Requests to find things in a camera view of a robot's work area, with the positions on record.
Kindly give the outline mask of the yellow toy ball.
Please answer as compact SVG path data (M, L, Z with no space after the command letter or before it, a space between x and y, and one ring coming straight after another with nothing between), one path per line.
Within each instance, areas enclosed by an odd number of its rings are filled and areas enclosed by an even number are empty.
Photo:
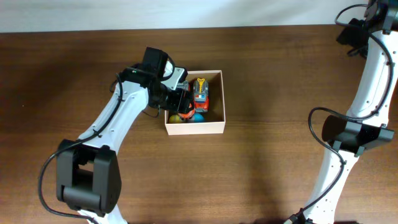
M179 124L179 123L184 123L184 122L185 122L184 119L181 118L177 114L174 114L174 115L170 116L170 118L169 118L169 123L170 124Z

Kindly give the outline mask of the red toy ball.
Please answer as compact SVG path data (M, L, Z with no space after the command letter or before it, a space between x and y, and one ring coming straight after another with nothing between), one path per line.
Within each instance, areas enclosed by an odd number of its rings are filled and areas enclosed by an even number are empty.
M191 119L194 114L195 114L195 109L193 109L185 114L179 113L178 115L180 116L181 119Z

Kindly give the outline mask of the fire truck with yellow ladder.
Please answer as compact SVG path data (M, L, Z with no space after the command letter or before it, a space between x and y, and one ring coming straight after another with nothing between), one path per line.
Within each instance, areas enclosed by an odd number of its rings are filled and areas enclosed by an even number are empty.
M209 84L204 78L197 78L193 83L193 99L198 113L206 113L209 108Z

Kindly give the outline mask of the blue toy ball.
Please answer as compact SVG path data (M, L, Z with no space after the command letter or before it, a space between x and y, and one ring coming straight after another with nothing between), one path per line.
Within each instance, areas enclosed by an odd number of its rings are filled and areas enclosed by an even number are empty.
M187 118L188 123L204 123L205 119L200 113L194 113L192 117Z

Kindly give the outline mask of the red fire truck grey top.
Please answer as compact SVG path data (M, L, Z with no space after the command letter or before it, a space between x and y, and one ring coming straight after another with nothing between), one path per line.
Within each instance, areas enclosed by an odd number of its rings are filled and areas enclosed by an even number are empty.
M185 91L190 91L190 83L187 80L185 80L181 83L178 83L177 88L183 89Z

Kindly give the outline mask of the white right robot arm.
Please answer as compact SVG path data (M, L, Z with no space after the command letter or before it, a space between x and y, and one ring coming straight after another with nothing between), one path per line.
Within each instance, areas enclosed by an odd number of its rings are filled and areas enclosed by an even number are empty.
M359 157L394 137L387 125L397 83L397 1L373 0L364 7L361 20L335 21L343 27L337 42L351 46L348 55L360 55L366 64L346 114L322 108L329 116L315 138L325 148L318 180L308 202L287 223L334 223L338 200Z

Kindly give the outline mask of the pink cardboard box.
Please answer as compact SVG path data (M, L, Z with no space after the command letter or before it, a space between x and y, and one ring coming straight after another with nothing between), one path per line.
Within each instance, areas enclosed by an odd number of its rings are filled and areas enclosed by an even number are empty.
M209 84L210 108L203 115L201 123L169 123L172 114L164 114L164 124L168 135L223 134L226 124L223 74L221 70L189 71L186 80L193 83L204 78Z

